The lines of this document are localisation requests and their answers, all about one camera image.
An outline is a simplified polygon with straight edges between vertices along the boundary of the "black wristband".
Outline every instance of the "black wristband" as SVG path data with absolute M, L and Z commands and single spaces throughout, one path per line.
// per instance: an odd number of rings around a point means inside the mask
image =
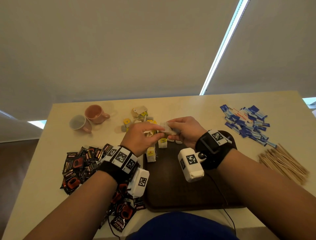
M 225 131 L 219 132 L 223 136 L 225 136 L 224 133 L 227 133 Z M 229 142 L 219 145 L 208 132 L 203 134 L 195 145 L 196 151 L 203 153 L 206 157 L 206 160 L 201 163 L 204 169 L 217 168 L 232 148 L 236 147 Z
M 117 184 L 130 180 L 131 175 L 139 166 L 137 157 L 123 146 L 112 146 L 102 161 L 99 170 L 112 176 Z

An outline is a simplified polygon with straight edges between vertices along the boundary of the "hand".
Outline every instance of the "hand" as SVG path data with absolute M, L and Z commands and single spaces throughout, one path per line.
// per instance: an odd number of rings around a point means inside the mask
M 157 133 L 151 137 L 145 137 L 143 132 L 147 130 L 165 129 L 160 125 L 152 124 L 150 122 L 134 123 L 130 125 L 121 145 L 131 150 L 136 157 L 139 157 L 147 150 L 147 148 L 151 147 L 165 135 L 164 133 Z
M 188 148 L 195 150 L 195 144 L 207 131 L 194 117 L 180 117 L 168 121 L 168 126 L 181 131 L 180 135 L 169 135 L 170 140 L 183 142 Z

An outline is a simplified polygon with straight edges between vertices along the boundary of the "pile of wooden stirrers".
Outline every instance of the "pile of wooden stirrers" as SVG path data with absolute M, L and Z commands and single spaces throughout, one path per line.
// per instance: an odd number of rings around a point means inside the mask
M 261 153 L 259 162 L 297 184 L 304 185 L 307 181 L 309 172 L 281 144 L 278 144 L 276 148 L 266 150 L 264 154 Z

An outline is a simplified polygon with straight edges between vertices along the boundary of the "forearm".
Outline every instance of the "forearm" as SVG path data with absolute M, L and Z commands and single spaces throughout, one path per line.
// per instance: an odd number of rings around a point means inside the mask
M 217 170 L 246 207 L 279 237 L 316 236 L 316 198 L 305 189 L 235 149 Z
M 116 181 L 97 171 L 41 221 L 25 239 L 92 239 L 116 190 Z

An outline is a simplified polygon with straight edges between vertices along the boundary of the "person's left hand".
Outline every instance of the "person's left hand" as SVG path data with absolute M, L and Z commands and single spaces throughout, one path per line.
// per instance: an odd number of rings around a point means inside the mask
M 130 125 L 121 145 L 131 150 L 136 157 L 142 155 L 147 148 L 151 147 L 159 139 L 165 136 L 164 133 L 157 133 L 151 137 L 145 137 L 144 131 L 165 130 L 162 126 L 150 122 L 134 123 Z

